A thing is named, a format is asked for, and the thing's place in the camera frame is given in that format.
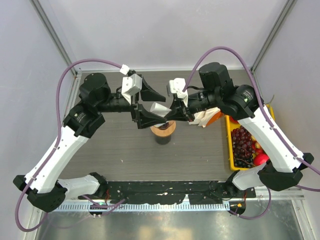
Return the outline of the white paper sheet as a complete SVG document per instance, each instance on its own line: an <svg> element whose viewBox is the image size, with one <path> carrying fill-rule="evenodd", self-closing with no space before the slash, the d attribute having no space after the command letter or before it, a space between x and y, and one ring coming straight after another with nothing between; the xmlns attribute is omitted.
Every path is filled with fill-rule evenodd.
<svg viewBox="0 0 320 240"><path fill-rule="evenodd" d="M150 112L164 118L168 113L171 112L171 109L157 102L154 102L151 105Z"/></svg>

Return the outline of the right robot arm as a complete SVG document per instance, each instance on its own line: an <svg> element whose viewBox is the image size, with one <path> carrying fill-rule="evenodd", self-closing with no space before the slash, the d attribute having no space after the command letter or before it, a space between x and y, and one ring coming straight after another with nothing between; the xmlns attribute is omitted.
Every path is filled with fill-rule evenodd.
<svg viewBox="0 0 320 240"><path fill-rule="evenodd" d="M235 171L227 180L227 193L238 197L253 187L266 186L279 192L297 186L313 155L303 153L289 141L252 86L233 84L225 65L208 63L198 73L203 89L193 94L184 89L185 79L169 81L167 91L173 94L173 102L165 118L192 122L196 113L217 107L248 130L268 156L265 164Z"/></svg>

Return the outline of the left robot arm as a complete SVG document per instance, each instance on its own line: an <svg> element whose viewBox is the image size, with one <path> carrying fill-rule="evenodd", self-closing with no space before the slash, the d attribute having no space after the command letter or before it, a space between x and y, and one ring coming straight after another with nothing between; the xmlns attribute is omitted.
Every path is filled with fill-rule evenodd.
<svg viewBox="0 0 320 240"><path fill-rule="evenodd" d="M102 73L88 75L79 87L80 102L63 120L52 149L26 175L17 175L13 184L36 208L50 213L64 200L89 195L102 199L107 193L106 179L92 172L84 177L60 179L59 176L75 153L105 122L103 113L128 112L139 129L164 123L164 118L144 109L139 100L165 102L142 75L129 71L122 86L112 92Z"/></svg>

